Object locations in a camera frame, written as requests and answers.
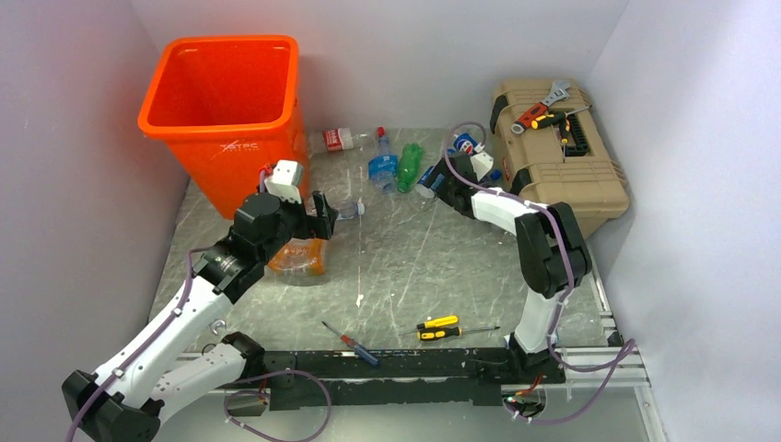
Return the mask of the blue label clear bottle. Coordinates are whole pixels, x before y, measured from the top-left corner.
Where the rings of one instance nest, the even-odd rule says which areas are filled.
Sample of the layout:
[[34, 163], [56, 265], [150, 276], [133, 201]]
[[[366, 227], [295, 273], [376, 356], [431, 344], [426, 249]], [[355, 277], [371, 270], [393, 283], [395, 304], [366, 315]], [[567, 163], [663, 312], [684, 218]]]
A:
[[439, 172], [436, 166], [430, 166], [415, 184], [415, 191], [426, 199], [433, 199], [436, 195], [434, 187], [435, 182], [439, 177]]

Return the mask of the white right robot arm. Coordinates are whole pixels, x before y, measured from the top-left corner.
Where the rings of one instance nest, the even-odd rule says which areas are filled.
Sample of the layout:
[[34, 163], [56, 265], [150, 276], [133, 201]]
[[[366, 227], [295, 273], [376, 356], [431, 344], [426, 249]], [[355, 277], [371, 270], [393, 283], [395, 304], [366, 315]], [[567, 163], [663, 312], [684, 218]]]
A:
[[519, 268], [530, 290], [519, 324], [508, 335], [518, 349], [507, 358], [512, 378], [529, 382], [554, 348], [558, 321], [592, 261], [572, 207], [524, 200], [500, 187], [476, 183], [464, 154], [441, 158], [419, 183], [461, 215], [489, 223], [516, 239]]

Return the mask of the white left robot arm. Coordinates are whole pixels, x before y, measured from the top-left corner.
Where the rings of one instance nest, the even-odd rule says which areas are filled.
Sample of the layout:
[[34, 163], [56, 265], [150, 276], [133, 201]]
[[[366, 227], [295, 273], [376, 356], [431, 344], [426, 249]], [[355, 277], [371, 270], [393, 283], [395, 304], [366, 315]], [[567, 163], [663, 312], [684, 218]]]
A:
[[71, 424], [94, 441], [150, 441], [175, 413], [224, 385], [294, 377], [264, 348], [235, 331], [191, 362], [173, 363], [197, 334], [232, 309], [291, 239], [329, 239], [339, 215], [322, 192], [309, 213], [295, 187], [249, 195], [227, 234], [185, 255], [185, 278], [171, 301], [116, 355], [92, 371], [76, 370], [62, 385]]

